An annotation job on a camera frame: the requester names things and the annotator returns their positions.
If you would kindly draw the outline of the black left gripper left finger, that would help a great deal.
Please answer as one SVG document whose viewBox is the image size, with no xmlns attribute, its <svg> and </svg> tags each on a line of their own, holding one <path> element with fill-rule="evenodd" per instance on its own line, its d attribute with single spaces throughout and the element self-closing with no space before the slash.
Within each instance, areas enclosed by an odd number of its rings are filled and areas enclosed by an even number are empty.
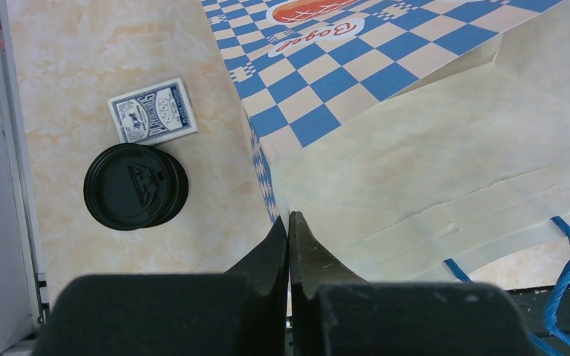
<svg viewBox="0 0 570 356">
<path fill-rule="evenodd" d="M 35 355 L 282 355 L 288 242 L 281 220 L 228 271 L 98 274 L 59 295 Z"/>
</svg>

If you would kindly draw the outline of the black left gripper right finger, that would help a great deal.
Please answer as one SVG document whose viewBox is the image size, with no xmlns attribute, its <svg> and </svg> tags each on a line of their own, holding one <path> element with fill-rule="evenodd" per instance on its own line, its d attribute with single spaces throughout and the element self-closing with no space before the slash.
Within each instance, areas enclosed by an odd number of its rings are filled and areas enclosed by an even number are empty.
<svg viewBox="0 0 570 356">
<path fill-rule="evenodd" d="M 289 217 L 296 355 L 534 355 L 514 301 L 484 283 L 371 283 Z"/>
</svg>

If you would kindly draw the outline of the blue checkered paper bag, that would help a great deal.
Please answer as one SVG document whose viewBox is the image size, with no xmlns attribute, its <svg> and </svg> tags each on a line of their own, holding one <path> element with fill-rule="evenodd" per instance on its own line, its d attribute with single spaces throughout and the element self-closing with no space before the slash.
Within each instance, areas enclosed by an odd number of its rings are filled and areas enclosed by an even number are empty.
<svg viewBox="0 0 570 356">
<path fill-rule="evenodd" d="M 273 221 L 371 283 L 551 286 L 570 347 L 570 1 L 202 6 Z"/>
</svg>

